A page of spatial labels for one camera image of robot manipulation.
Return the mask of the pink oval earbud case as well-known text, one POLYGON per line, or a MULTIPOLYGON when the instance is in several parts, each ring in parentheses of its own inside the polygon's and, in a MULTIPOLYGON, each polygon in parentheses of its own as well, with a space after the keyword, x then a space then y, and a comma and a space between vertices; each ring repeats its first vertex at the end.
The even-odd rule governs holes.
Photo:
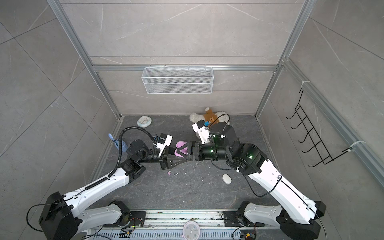
POLYGON ((188 159, 188 143, 179 141, 176 144, 175 156, 179 158, 188 159))

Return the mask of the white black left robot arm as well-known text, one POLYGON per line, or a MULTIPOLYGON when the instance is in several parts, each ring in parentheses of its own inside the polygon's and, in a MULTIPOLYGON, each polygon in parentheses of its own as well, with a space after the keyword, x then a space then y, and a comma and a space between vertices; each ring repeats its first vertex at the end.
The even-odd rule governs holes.
POLYGON ((150 137, 153 149, 142 140, 135 140, 127 148, 127 158, 122 161, 119 153, 117 164, 107 175, 75 191, 51 194, 39 218, 39 232, 48 240, 70 240, 75 235, 99 226, 125 227, 132 220, 130 209, 121 201, 113 201, 106 207, 90 209, 90 206, 109 193, 128 185, 146 170, 142 163, 160 163, 163 170, 172 168, 168 156, 186 157, 188 143, 179 141, 171 147, 172 136, 152 136, 139 127, 128 127, 121 131, 118 143, 130 130, 139 130, 150 137))

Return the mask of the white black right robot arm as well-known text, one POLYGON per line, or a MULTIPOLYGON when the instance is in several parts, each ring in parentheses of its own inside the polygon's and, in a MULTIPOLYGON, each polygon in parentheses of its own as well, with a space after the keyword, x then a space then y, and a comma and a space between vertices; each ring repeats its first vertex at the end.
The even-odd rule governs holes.
POLYGON ((326 205, 295 188, 256 145, 241 143, 227 122, 199 120, 193 123, 193 130, 200 141, 186 147, 190 161, 225 161, 247 183, 253 180, 266 190, 256 197, 272 196, 278 202, 277 206, 260 206, 244 201, 236 212, 241 226, 277 226, 292 240, 315 240, 325 230, 321 217, 326 205))

